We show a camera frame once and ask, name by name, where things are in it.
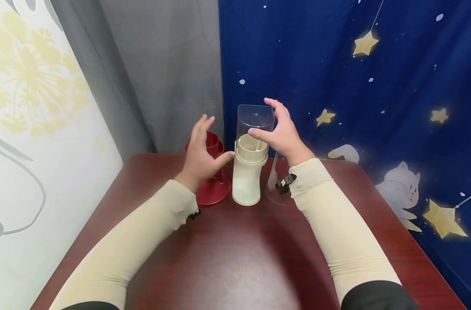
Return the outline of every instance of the white wall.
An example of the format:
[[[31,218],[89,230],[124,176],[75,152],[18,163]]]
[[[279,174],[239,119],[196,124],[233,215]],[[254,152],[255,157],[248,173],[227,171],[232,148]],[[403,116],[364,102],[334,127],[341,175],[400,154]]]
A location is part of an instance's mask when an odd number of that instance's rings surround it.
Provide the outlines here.
[[[15,0],[17,14],[0,0],[3,231],[29,225],[46,193],[33,225],[0,236],[0,310],[30,308],[122,166],[65,34],[35,2]]]

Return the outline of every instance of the blue curtain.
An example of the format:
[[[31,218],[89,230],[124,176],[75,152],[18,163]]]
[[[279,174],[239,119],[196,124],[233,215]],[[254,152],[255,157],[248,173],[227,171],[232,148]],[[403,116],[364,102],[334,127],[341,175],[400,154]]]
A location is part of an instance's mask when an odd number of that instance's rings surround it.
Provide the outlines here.
[[[354,161],[471,309],[471,0],[219,0],[226,146],[287,105]]]

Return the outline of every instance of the red cup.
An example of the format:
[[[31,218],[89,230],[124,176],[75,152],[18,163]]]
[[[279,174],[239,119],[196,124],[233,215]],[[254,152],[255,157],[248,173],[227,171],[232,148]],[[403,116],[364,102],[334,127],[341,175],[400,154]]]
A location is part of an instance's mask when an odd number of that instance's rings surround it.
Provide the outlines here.
[[[184,146],[184,153],[187,153],[189,147],[187,141]],[[206,132],[206,151],[213,158],[218,158],[223,154],[223,143],[216,133]],[[223,168],[218,170],[215,176],[203,180],[196,190],[196,202],[199,206],[212,206],[221,202],[230,192],[230,181],[223,173]]]

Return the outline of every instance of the beige arm sleeve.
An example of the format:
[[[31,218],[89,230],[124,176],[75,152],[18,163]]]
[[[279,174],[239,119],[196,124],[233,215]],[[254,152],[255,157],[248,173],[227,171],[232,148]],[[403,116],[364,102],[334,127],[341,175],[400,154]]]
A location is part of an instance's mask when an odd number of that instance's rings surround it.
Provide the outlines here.
[[[65,282],[50,310],[85,301],[105,301],[123,310],[131,278],[157,245],[185,224],[196,209],[194,193],[169,180],[91,249]]]
[[[327,260],[339,303],[359,284],[401,284],[375,236],[319,159],[291,167],[292,198],[313,229]]]

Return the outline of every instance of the hand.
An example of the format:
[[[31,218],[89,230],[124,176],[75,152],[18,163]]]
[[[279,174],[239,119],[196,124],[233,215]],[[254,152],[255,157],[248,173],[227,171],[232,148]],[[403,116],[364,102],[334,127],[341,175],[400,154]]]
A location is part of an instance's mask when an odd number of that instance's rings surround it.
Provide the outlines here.
[[[217,159],[213,159],[206,151],[206,131],[214,121],[215,117],[207,118],[203,114],[202,118],[194,125],[189,147],[187,147],[184,169],[175,178],[191,192],[196,192],[202,180],[214,176],[218,170],[236,156],[234,152],[225,152]]]
[[[248,133],[268,143],[275,151],[285,156],[289,167],[315,158],[313,152],[301,141],[287,108],[275,99],[265,98],[264,100],[275,110],[273,114],[277,118],[277,127],[274,131],[251,128]]]

